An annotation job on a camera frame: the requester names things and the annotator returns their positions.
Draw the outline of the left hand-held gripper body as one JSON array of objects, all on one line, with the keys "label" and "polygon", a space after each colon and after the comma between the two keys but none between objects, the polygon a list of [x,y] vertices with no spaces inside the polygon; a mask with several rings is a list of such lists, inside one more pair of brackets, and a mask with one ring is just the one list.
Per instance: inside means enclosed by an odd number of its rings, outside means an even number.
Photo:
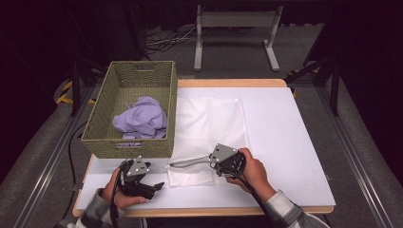
[{"label": "left hand-held gripper body", "polygon": [[121,173],[118,175],[118,185],[121,192],[129,197],[143,197],[151,200],[156,191],[153,186],[141,183],[141,179],[148,171],[149,169],[141,156],[136,160],[123,161]]}]

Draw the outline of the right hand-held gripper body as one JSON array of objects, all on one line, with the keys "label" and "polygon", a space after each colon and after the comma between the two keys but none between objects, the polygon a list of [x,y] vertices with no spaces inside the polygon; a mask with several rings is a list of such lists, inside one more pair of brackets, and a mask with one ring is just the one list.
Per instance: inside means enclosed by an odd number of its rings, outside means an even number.
[{"label": "right hand-held gripper body", "polygon": [[239,176],[246,166],[246,158],[238,149],[220,143],[209,156],[209,162],[219,177]]}]

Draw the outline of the white mesh laundry bag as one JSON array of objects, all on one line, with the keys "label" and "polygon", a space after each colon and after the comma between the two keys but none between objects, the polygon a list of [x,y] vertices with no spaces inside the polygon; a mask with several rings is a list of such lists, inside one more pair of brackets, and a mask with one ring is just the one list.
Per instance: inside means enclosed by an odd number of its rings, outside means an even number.
[{"label": "white mesh laundry bag", "polygon": [[170,163],[207,157],[218,143],[233,148],[249,145],[241,99],[180,98],[176,115]]}]

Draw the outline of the lilac cloth garment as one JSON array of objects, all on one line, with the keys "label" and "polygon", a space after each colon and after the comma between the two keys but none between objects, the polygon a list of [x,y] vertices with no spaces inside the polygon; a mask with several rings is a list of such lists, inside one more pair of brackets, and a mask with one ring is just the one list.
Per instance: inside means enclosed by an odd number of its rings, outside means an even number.
[{"label": "lilac cloth garment", "polygon": [[167,117],[160,103],[152,97],[140,97],[112,120],[113,127],[123,133],[124,140],[163,139]]}]

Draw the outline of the green woven basket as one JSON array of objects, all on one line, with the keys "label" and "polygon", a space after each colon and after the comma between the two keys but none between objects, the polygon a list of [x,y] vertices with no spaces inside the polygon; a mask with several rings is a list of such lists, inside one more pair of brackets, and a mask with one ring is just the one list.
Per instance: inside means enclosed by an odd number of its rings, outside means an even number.
[{"label": "green woven basket", "polygon": [[[112,62],[81,142],[99,159],[169,158],[174,147],[177,90],[177,71],[172,61]],[[157,100],[165,112],[165,137],[126,140],[112,120],[143,96]]]}]

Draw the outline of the person's left hand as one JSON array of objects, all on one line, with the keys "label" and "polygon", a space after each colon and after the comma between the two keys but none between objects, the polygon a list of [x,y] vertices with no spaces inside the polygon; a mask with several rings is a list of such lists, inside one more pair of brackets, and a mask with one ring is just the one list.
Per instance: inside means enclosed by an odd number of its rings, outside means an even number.
[{"label": "person's left hand", "polygon": [[114,202],[118,209],[125,210],[129,206],[146,203],[146,198],[143,197],[129,197],[115,189],[115,182],[117,180],[120,168],[116,168],[111,175],[111,178],[105,186],[101,197],[107,202]]}]

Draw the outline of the person's right hand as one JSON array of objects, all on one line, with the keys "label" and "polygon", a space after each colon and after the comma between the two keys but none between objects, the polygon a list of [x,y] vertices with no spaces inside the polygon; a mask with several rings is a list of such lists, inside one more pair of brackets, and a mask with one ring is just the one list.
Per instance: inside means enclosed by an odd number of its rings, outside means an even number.
[{"label": "person's right hand", "polygon": [[267,201],[277,191],[269,183],[264,165],[252,156],[248,148],[241,148],[240,153],[246,158],[246,166],[243,171],[244,179],[255,189],[261,201]]}]

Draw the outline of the white table mat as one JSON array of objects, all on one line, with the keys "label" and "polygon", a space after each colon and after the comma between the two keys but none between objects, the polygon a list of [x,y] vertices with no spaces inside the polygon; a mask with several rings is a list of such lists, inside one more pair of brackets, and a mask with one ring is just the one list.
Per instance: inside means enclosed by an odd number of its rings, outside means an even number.
[{"label": "white table mat", "polygon": [[[239,98],[243,104],[249,148],[268,172],[269,181],[305,211],[328,214],[336,206],[295,99],[288,87],[182,87],[181,98]],[[130,217],[259,215],[253,197],[216,177],[211,183],[172,187],[166,184]]]}]

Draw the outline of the black metal stand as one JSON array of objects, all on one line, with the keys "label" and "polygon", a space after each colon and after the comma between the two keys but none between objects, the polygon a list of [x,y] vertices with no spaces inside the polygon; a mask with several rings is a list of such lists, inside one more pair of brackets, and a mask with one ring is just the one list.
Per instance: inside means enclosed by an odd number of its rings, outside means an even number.
[{"label": "black metal stand", "polygon": [[81,83],[84,83],[85,86],[95,86],[97,83],[97,74],[105,76],[106,67],[84,57],[76,58],[71,62],[72,116],[78,113],[83,103],[81,101]]},{"label": "black metal stand", "polygon": [[286,84],[292,83],[296,79],[301,78],[315,69],[317,70],[317,73],[312,80],[314,86],[324,87],[328,80],[331,80],[330,108],[333,114],[337,116],[338,89],[340,81],[340,67],[338,59],[325,58],[315,61],[303,69],[292,70],[289,72],[284,81]]}]

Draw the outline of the yellow black striped tape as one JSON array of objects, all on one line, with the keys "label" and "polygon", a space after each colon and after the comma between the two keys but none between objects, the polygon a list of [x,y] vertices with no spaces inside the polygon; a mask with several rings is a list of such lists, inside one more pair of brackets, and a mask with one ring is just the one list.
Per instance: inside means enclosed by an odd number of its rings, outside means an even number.
[{"label": "yellow black striped tape", "polygon": [[71,88],[72,88],[72,81],[67,80],[62,88],[59,97],[56,99],[57,104],[73,104],[73,99],[67,97],[67,94]]}]

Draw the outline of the grey metal stand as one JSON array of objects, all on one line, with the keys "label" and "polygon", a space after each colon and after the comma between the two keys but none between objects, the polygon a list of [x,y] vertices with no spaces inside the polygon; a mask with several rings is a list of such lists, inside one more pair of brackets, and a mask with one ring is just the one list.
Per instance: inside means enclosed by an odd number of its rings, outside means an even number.
[{"label": "grey metal stand", "polygon": [[273,71],[279,71],[279,64],[273,50],[283,6],[268,11],[204,11],[201,5],[197,7],[196,31],[197,43],[194,58],[194,70],[202,70],[202,29],[203,28],[269,28],[270,35],[264,40],[270,66]]}]

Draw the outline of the aluminium floor rail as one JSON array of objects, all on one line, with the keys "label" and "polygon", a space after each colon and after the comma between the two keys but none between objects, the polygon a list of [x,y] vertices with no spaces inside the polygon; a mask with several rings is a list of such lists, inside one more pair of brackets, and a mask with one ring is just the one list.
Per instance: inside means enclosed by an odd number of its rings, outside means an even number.
[{"label": "aluminium floor rail", "polygon": [[75,109],[73,116],[69,117],[67,120],[67,125],[65,126],[61,137],[56,143],[53,151],[48,157],[48,161],[37,178],[35,186],[32,188],[31,193],[25,206],[23,207],[18,219],[15,221],[13,228],[28,228],[32,217],[45,195],[48,186],[54,176],[54,173],[67,149],[68,139],[73,135],[73,130],[77,127],[79,119],[85,110],[87,100],[91,97],[93,93],[93,87],[84,87],[82,94],[79,96],[79,106]]},{"label": "aluminium floor rail", "polygon": [[334,114],[331,106],[330,106],[330,97],[327,95],[326,90],[321,87],[316,88],[317,95],[324,105],[328,116],[332,122],[334,129],[338,137],[340,138],[345,157],[348,160],[350,167],[355,175],[355,179],[361,189],[361,192],[367,201],[372,214],[374,215],[374,219],[379,228],[394,228],[393,223],[385,210],[383,203],[380,200],[379,195],[374,189],[373,182],[368,176],[361,160],[356,154],[356,150],[353,146],[352,141],[350,140],[348,133],[342,123],[342,121]]}]

